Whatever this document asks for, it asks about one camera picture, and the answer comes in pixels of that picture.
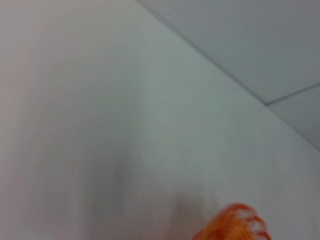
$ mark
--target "ceiling panel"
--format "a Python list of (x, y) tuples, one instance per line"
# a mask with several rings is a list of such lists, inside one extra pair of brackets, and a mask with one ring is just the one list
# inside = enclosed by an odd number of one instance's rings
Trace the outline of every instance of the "ceiling panel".
[(320, 82), (320, 1), (137, 1), (265, 103)]
[(288, 97), (270, 109), (320, 149), (320, 86)]

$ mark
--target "ceiling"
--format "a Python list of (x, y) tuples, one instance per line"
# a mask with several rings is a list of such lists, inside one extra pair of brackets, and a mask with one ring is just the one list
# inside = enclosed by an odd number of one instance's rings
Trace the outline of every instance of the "ceiling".
[(320, 1), (137, 1), (320, 149)]

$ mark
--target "white surface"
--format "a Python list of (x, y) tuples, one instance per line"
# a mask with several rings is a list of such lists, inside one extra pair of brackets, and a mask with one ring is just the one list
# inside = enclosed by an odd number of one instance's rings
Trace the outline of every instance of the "white surface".
[(2, 240), (185, 240), (233, 201), (319, 238), (319, 152), (175, 33), (130, 0), (32, 7), (0, 90)]
[(270, 109), (320, 149), (320, 87), (301, 92)]
[(314, 0), (137, 0), (268, 103), (319, 82)]

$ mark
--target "white wall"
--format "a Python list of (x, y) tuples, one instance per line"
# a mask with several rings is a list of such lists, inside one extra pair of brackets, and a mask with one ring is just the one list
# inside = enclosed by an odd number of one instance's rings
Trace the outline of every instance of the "white wall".
[(319, 83), (319, 2), (137, 0), (262, 102)]
[(273, 239), (319, 237), (319, 152), (175, 33), (131, 0), (24, 4), (3, 30), (30, 36), (1, 82), (1, 239), (182, 240), (234, 201)]

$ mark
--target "orange object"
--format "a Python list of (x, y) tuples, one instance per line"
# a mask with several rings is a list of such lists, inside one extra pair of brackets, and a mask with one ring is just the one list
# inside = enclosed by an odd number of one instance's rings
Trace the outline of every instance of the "orange object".
[(227, 206), (192, 240), (271, 240), (265, 222), (246, 204)]

